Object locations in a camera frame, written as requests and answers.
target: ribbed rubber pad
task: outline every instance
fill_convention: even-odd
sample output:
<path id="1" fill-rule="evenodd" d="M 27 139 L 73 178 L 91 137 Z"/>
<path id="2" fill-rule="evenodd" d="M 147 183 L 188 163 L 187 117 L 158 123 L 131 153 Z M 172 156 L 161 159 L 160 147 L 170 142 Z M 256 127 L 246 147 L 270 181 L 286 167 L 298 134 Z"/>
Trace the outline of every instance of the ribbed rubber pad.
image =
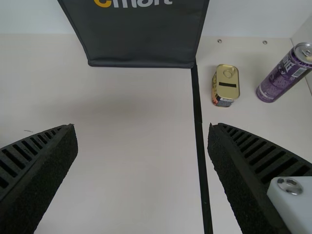
<path id="1" fill-rule="evenodd" d="M 233 126 L 219 125 L 240 150 L 240 156 L 245 159 L 266 191 L 274 177 L 312 176 L 312 164 L 292 152 Z"/>
<path id="2" fill-rule="evenodd" d="M 311 176 L 312 165 L 259 136 L 210 125 L 208 153 L 244 234 L 290 234 L 266 195 L 278 176 Z"/>
<path id="3" fill-rule="evenodd" d="M 78 153 L 74 126 L 0 149 L 0 233 L 32 234 Z"/>

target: purple can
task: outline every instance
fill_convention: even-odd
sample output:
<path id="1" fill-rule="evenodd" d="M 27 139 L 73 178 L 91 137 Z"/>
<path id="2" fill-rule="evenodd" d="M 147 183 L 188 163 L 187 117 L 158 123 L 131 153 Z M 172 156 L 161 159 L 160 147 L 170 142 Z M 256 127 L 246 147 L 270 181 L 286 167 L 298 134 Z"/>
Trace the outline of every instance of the purple can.
<path id="1" fill-rule="evenodd" d="M 312 45 L 299 43 L 291 49 L 257 87 L 261 101 L 274 102 L 312 70 Z"/>

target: metal screw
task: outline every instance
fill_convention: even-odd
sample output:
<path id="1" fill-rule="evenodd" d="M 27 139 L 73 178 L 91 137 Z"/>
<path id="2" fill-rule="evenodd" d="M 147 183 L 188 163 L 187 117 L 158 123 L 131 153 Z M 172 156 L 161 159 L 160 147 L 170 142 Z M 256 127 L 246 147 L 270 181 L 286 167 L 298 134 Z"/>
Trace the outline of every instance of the metal screw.
<path id="1" fill-rule="evenodd" d="M 293 178 L 282 177 L 277 180 L 279 188 L 292 195 L 300 195 L 303 193 L 302 185 Z"/>

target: white wall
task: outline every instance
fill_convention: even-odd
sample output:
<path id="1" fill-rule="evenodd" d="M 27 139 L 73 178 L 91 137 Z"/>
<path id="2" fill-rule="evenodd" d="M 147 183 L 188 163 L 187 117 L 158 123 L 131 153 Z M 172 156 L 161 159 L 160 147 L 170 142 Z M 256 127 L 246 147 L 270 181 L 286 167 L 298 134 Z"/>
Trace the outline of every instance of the white wall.
<path id="1" fill-rule="evenodd" d="M 311 12 L 312 0 L 210 0 L 203 35 L 290 38 Z M 2 0 L 0 33 L 74 31 L 57 0 Z"/>
<path id="2" fill-rule="evenodd" d="M 312 15 L 307 21 L 298 29 L 298 31 L 292 37 L 293 45 L 301 42 L 312 43 Z M 312 73 L 306 76 L 310 90 L 312 91 Z"/>

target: energy drink can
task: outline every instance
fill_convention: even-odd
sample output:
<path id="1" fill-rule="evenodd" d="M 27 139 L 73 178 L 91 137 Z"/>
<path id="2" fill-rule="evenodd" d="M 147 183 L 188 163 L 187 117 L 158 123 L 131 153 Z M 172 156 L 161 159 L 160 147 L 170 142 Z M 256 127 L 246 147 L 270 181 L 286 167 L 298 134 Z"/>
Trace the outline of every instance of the energy drink can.
<path id="1" fill-rule="evenodd" d="M 229 65 L 219 65 L 213 77 L 213 104 L 215 106 L 229 107 L 238 97 L 238 69 Z"/>
<path id="2" fill-rule="evenodd" d="M 256 94 L 261 101 L 274 102 L 311 70 L 312 44 L 297 44 L 257 87 Z"/>

